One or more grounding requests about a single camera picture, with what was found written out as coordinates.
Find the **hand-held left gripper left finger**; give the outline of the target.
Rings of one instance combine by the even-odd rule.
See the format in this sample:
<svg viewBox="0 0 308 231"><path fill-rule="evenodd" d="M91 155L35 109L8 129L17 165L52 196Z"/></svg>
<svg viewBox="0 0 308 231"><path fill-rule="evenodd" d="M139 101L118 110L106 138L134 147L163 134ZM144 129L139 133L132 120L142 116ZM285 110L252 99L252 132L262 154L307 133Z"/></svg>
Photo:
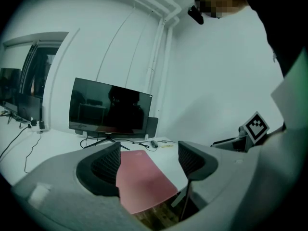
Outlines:
<svg viewBox="0 0 308 231"><path fill-rule="evenodd" d="M21 208L46 231L151 231L121 204L120 143L51 157L12 187Z"/></svg>

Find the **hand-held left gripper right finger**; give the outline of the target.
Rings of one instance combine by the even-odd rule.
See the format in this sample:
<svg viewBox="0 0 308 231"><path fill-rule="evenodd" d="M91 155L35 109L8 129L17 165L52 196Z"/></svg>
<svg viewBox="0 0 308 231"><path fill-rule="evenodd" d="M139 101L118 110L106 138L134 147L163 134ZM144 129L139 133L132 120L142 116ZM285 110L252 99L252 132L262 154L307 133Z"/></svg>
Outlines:
<svg viewBox="0 0 308 231"><path fill-rule="evenodd" d="M235 217L252 182L261 147L247 153L179 141L186 197L199 211L167 231L235 231Z"/></svg>

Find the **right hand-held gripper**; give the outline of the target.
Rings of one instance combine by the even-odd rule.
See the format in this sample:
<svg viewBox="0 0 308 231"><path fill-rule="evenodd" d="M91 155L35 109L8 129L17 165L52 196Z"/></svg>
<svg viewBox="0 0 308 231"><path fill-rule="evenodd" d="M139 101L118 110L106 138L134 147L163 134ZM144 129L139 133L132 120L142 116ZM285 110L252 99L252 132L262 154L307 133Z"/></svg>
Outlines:
<svg viewBox="0 0 308 231"><path fill-rule="evenodd" d="M269 126L256 111L242 126L239 127L239 138L230 138L214 142L211 147L237 152L248 152L267 134Z"/></svg>

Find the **black computer monitor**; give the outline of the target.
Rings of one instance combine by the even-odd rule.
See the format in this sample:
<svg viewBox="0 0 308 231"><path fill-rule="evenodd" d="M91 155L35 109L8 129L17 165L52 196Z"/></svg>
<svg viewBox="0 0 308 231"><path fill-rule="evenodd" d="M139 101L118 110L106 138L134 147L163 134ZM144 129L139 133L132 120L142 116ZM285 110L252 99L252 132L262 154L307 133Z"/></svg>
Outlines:
<svg viewBox="0 0 308 231"><path fill-rule="evenodd" d="M143 138L151 102L150 94L76 78L70 99L69 128L105 140Z"/></svg>
<svg viewBox="0 0 308 231"><path fill-rule="evenodd" d="M40 121L42 113L41 99L20 93L18 96L17 114L27 120Z"/></svg>
<svg viewBox="0 0 308 231"><path fill-rule="evenodd" d="M17 114L21 75L22 69L0 69L0 106L9 113L8 124L10 119Z"/></svg>

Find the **white power strip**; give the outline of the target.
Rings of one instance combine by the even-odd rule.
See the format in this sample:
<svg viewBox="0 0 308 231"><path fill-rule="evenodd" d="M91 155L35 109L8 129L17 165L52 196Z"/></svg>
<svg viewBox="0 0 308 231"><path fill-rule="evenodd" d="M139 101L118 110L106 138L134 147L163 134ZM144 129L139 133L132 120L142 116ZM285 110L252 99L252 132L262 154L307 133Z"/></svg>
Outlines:
<svg viewBox="0 0 308 231"><path fill-rule="evenodd" d="M33 132L33 133L47 132L49 130L50 130L50 128L48 128L48 127L45 127L44 129L40 129L38 126L26 129L26 131L29 132L29 133L30 132Z"/></svg>

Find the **white wall pipe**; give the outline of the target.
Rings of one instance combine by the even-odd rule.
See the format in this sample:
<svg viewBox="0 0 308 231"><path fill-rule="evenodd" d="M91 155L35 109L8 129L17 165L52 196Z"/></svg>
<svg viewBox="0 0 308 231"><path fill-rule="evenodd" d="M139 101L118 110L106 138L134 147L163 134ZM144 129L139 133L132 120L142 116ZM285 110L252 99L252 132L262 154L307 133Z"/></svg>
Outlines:
<svg viewBox="0 0 308 231"><path fill-rule="evenodd" d="M153 48L151 51L151 56L150 56L150 60L148 64L148 70L147 70L147 74L145 78L145 86L143 90L143 92L147 94L151 94L152 92L152 84L153 84L154 73L156 69L156 61L158 58L158 53L160 50L160 45L161 45L161 40L163 37L165 25L171 19L174 19L175 21L177 21L175 17L177 16L177 14L181 12L181 7L177 3L175 3L175 1L172 1L171 4L175 7L175 10L172 12L169 12L165 17L161 17L159 24L158 24L157 31L156 31L156 35L154 38L154 44L153 44Z"/></svg>

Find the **dark interior window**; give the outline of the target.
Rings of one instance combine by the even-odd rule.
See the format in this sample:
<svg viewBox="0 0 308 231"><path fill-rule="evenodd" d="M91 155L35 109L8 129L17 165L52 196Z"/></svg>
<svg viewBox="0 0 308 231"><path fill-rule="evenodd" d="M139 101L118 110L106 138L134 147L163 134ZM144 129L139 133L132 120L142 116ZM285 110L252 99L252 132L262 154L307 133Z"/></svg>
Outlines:
<svg viewBox="0 0 308 231"><path fill-rule="evenodd" d="M19 92L42 99L52 62L61 41L35 41L27 54L20 80Z"/></svg>

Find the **red desk mat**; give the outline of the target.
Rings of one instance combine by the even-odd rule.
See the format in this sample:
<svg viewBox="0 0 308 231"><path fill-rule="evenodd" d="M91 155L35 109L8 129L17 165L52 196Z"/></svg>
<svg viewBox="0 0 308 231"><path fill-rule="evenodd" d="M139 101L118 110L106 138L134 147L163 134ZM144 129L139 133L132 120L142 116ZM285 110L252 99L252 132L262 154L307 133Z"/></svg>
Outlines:
<svg viewBox="0 0 308 231"><path fill-rule="evenodd" d="M144 150L121 152L116 187L122 206L137 214L155 207L177 194L176 186Z"/></svg>

